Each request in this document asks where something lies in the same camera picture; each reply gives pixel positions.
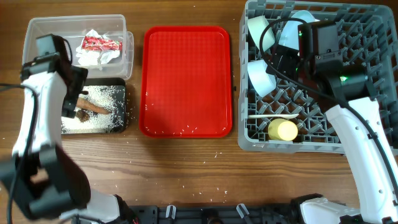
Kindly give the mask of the large white plate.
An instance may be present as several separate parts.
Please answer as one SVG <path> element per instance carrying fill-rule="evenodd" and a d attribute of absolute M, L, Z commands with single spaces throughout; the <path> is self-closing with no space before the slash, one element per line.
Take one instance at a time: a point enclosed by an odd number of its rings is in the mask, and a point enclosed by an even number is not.
<path fill-rule="evenodd" d="M 318 22 L 318 19 L 315 19 L 310 12 L 305 10 L 296 12 L 292 17 L 302 19 L 305 22 Z M 279 45 L 299 50 L 298 26 L 300 24 L 301 22 L 298 21 L 288 21 L 280 35 Z"/>

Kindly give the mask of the brown carrot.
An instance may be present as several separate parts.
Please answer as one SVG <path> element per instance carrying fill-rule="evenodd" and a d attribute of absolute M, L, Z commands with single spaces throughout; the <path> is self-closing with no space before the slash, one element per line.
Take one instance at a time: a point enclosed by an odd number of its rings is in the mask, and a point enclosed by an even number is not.
<path fill-rule="evenodd" d="M 93 111 L 98 114 L 109 114 L 109 111 L 107 109 L 100 107 L 100 106 L 96 106 L 84 98 L 79 98 L 77 100 L 76 107 L 84 109 L 84 110 Z"/>

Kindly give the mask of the white bowl with rice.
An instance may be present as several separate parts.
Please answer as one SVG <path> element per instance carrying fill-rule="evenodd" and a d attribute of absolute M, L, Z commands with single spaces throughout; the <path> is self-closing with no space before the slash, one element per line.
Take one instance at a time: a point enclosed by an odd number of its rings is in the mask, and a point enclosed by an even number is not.
<path fill-rule="evenodd" d="M 276 88 L 275 76 L 266 72 L 267 67 L 263 60 L 248 63 L 250 81 L 260 97 L 265 97 Z"/>

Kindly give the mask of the red snack wrapper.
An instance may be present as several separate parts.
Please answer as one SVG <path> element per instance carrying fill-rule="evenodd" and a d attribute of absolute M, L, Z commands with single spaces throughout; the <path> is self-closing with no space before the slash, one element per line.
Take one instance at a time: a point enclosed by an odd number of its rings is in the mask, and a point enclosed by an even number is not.
<path fill-rule="evenodd" d="M 90 51 L 122 50 L 123 43 L 117 40 L 85 36 L 81 48 Z"/>

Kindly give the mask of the brown food scrap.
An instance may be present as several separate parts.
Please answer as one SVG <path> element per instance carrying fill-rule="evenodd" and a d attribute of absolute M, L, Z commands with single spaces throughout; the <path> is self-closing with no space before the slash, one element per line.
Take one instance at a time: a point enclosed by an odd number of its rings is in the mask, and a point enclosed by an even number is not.
<path fill-rule="evenodd" d="M 77 111 L 75 116 L 79 119 L 81 123 L 84 123 L 90 119 L 90 115 L 84 110 Z"/>

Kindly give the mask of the mint green bowl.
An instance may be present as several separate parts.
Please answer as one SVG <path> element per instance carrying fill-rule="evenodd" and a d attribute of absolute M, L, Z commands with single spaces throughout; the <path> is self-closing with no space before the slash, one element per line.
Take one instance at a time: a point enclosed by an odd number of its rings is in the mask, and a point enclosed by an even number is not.
<path fill-rule="evenodd" d="M 260 37 L 261 37 L 264 29 L 268 25 L 269 25 L 269 22 L 264 16 L 257 16 L 257 17 L 248 19 L 248 30 L 252 37 L 253 42 L 255 43 L 255 45 L 258 49 L 260 46 Z M 269 28 L 262 38 L 263 51 L 268 50 L 274 44 L 275 44 L 275 37 L 272 32 L 272 29 Z"/>

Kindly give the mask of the white plastic spoon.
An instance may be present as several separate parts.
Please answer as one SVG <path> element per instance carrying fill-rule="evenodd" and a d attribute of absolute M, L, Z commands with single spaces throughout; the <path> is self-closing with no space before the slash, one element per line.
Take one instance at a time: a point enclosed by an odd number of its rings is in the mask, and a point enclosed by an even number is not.
<path fill-rule="evenodd" d="M 262 118 L 284 118 L 294 119 L 299 114 L 251 114 L 248 115 L 248 119 L 262 119 Z"/>

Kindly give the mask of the yellow plastic cup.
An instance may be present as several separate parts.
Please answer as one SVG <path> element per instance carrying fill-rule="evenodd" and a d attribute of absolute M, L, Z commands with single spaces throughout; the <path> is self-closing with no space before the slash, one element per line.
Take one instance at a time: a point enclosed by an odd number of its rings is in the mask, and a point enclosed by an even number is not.
<path fill-rule="evenodd" d="M 292 141 L 298 135 L 298 128 L 292 121 L 278 118 L 269 124 L 268 135 L 273 140 Z"/>

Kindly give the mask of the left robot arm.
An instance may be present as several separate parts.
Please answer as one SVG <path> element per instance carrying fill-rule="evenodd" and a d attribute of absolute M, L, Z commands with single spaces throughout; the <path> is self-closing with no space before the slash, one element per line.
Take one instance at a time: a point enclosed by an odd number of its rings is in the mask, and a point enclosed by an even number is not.
<path fill-rule="evenodd" d="M 1 182 L 29 220 L 72 223 L 139 223 L 118 195 L 90 187 L 85 173 L 62 149 L 62 118 L 72 118 L 88 75 L 72 64 L 63 37 L 47 34 L 36 40 L 38 55 L 21 69 L 24 108 L 12 157 L 1 162 Z"/>

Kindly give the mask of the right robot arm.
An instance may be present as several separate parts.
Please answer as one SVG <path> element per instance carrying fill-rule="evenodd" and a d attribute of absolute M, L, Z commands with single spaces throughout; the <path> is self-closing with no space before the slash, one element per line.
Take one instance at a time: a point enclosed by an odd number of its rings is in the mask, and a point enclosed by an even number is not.
<path fill-rule="evenodd" d="M 333 21 L 296 19 L 298 49 L 276 47 L 269 70 L 317 100 L 337 134 L 352 171 L 360 206 L 321 195 L 292 201 L 297 223 L 396 223 L 397 163 L 382 127 L 376 89 L 362 65 L 345 65 Z"/>

